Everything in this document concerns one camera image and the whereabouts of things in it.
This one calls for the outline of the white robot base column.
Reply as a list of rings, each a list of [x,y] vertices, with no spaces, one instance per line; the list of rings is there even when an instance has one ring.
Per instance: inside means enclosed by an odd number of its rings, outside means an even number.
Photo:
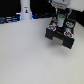
[[[32,12],[30,9],[30,0],[20,0],[21,2],[21,19],[31,20]]]

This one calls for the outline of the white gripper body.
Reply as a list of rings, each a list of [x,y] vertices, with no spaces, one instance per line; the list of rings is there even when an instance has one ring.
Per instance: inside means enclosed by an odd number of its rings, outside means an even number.
[[[65,11],[67,9],[67,6],[70,4],[71,0],[51,0],[51,5],[56,10],[63,10]]]

